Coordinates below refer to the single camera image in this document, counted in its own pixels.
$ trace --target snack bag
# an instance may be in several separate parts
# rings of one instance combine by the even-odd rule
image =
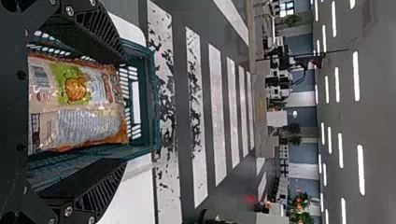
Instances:
[[[120,79],[113,65],[31,53],[29,149],[66,151],[128,143]]]

